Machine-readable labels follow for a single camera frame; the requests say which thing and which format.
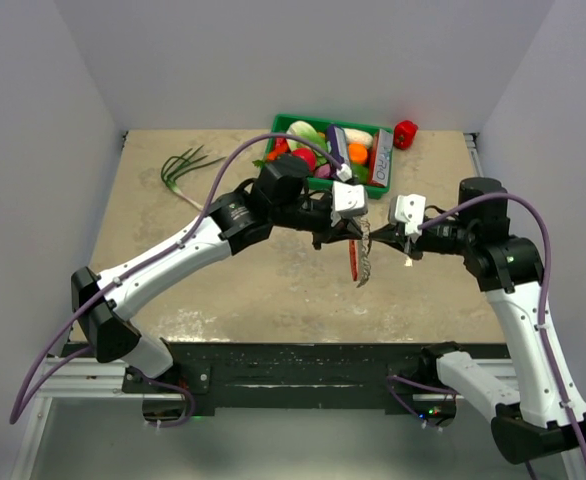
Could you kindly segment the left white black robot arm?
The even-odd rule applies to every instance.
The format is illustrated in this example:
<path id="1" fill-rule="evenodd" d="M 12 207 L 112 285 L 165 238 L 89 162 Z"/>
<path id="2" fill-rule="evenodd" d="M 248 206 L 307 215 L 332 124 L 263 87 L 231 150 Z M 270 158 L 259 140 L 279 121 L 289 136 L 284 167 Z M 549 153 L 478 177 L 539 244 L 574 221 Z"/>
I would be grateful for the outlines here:
<path id="1" fill-rule="evenodd" d="M 156 391 L 169 392 L 180 368 L 167 342 L 133 321 L 147 303 L 198 270 L 267 240 L 274 227 L 310 232 L 316 248 L 361 238 L 356 219 L 368 211 L 365 187 L 335 181 L 314 199 L 309 172 L 302 159 L 286 154 L 134 259 L 100 273 L 78 269 L 71 277 L 72 308 L 96 360 L 122 360 Z"/>

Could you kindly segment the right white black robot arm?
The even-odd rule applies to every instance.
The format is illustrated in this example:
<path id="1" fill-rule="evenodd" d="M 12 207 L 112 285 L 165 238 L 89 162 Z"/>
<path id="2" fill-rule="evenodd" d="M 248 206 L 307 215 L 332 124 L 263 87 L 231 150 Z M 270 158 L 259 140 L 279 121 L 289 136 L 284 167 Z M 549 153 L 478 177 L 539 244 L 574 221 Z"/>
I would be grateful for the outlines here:
<path id="1" fill-rule="evenodd" d="M 518 386 L 482 369 L 454 342 L 423 348 L 416 371 L 432 393 L 464 397 L 488 421 L 503 458 L 514 465 L 580 451 L 586 467 L 586 402 L 554 328 L 548 290 L 549 234 L 535 208 L 501 182 L 461 181 L 458 204 L 430 218 L 422 195 L 397 195 L 388 225 L 373 239 L 412 260 L 459 255 L 494 311 Z"/>

